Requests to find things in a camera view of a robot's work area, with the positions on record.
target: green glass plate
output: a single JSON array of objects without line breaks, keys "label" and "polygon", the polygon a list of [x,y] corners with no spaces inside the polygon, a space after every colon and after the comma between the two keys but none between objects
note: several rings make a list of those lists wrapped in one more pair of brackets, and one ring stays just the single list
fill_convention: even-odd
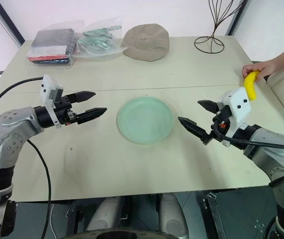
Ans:
[{"label": "green glass plate", "polygon": [[133,142],[155,143],[170,133],[173,114],[164,102],[156,98],[136,98],[120,109],[118,127]]}]

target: wire sculpture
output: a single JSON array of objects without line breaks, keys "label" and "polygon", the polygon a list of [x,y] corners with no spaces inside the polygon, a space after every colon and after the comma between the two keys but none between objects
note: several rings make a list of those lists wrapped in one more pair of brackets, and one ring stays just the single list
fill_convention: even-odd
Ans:
[{"label": "wire sculpture", "polygon": [[232,8],[234,0],[231,0],[227,5],[225,10],[221,12],[222,0],[208,0],[208,5],[214,20],[214,31],[210,36],[201,36],[195,39],[194,46],[204,53],[216,54],[224,50],[224,43],[215,37],[215,32],[218,26],[228,17],[238,12],[243,6],[245,6],[247,0],[243,0],[237,8],[235,8],[231,13],[230,9]]}]

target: human hand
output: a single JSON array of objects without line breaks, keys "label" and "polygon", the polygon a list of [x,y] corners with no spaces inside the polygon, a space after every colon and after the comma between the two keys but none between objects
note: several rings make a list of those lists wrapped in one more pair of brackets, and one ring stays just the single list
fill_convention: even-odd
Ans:
[{"label": "human hand", "polygon": [[257,75],[257,80],[260,81],[263,77],[269,76],[277,72],[279,70],[278,68],[279,67],[276,61],[270,60],[270,61],[264,61],[264,62],[243,66],[242,74],[243,77],[245,78],[252,71],[260,71],[260,73]]}]

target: clear plastic bag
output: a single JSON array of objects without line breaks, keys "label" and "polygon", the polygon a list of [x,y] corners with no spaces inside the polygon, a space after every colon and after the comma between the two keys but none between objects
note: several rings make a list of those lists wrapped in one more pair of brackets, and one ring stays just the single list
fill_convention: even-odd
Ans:
[{"label": "clear plastic bag", "polygon": [[69,21],[51,25],[38,31],[27,58],[35,67],[70,67],[77,40],[77,31],[84,21]]},{"label": "clear plastic bag", "polygon": [[121,41],[121,17],[95,22],[78,34],[73,56],[87,59],[112,58],[127,49],[120,46]]}]

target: beige table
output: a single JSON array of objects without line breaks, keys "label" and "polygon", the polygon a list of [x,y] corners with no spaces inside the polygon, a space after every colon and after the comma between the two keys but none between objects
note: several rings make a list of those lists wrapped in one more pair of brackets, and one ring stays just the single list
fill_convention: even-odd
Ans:
[{"label": "beige table", "polygon": [[[193,38],[174,38],[176,47],[181,47],[185,42],[191,42]],[[107,197],[116,195],[147,194],[161,192],[177,192],[191,190],[207,190],[222,188],[238,188],[266,185],[269,180],[266,175],[258,169],[252,161],[242,155],[240,150],[234,147],[226,148],[216,141],[204,146],[195,136],[187,132],[177,120],[177,116],[188,117],[197,122],[201,127],[209,129],[213,115],[205,111],[196,103],[197,100],[211,99],[217,100],[225,91],[235,89],[239,86],[241,77],[236,75],[240,72],[243,64],[249,60],[244,52],[238,48],[238,44],[233,38],[225,39],[226,50],[230,53],[224,53],[229,58],[222,61],[219,55],[215,55],[221,62],[227,65],[227,69],[234,67],[232,73],[225,72],[227,77],[220,72],[218,81],[210,76],[216,72],[211,70],[201,75],[196,73],[191,65],[184,68],[181,75],[188,76],[180,78],[177,74],[167,81],[163,78],[156,79],[156,75],[165,75],[168,67],[149,71],[150,74],[145,77],[145,82],[138,81],[138,86],[134,87],[134,82],[128,78],[128,86],[125,86],[125,80],[118,78],[118,75],[125,76],[122,72],[102,74],[111,76],[110,82],[118,81],[123,89],[118,89],[119,85],[112,85],[110,89],[108,84],[99,82],[99,75],[95,74],[89,77],[90,72],[86,71],[90,80],[84,81],[84,86],[94,85],[97,93],[87,102],[75,104],[75,112],[82,112],[93,107],[107,107],[108,110],[100,118],[91,122],[56,129],[54,127],[47,129],[44,133],[32,138],[32,141],[40,148],[48,164],[52,180],[52,199],[75,199],[75,198],[93,198]],[[12,84],[15,80],[9,75],[14,75],[14,71],[23,68],[24,61],[21,52],[14,58],[13,62],[6,69],[0,79],[0,88]],[[207,55],[199,53],[189,47],[184,51],[185,58],[200,61],[200,55],[206,59]],[[178,64],[178,59],[174,59],[174,54],[167,56],[167,62],[173,67],[172,62]],[[218,62],[211,55],[211,68],[219,69]],[[145,62],[126,59],[121,56],[105,64],[119,65],[126,64],[128,69],[138,71],[140,64],[147,69]],[[79,65],[100,64],[102,62],[76,62],[74,68]],[[200,68],[194,64],[194,68],[200,71]],[[22,70],[24,78],[30,78],[31,73]],[[66,70],[52,70],[50,74],[55,74],[61,78],[61,84],[65,89],[82,90],[81,80],[74,72],[73,82],[68,82]],[[142,72],[132,72],[131,75],[140,76]],[[207,81],[213,86],[202,86]],[[5,95],[0,100],[0,114],[10,108],[21,108],[26,106],[41,105],[38,94],[38,85],[29,84],[16,92]],[[157,89],[148,89],[157,85]],[[258,99],[252,103],[252,112],[248,118],[249,124],[259,124],[270,130],[284,134],[284,108],[272,93],[269,86],[260,83],[257,86]],[[172,109],[175,115],[175,123],[170,135],[162,142],[150,145],[141,145],[130,142],[119,132],[116,125],[116,116],[119,109],[129,100],[140,96],[153,96],[165,101]],[[19,156],[14,174],[14,190],[12,198],[17,201],[41,201],[47,198],[47,182],[45,172],[40,159],[26,144]]]}]

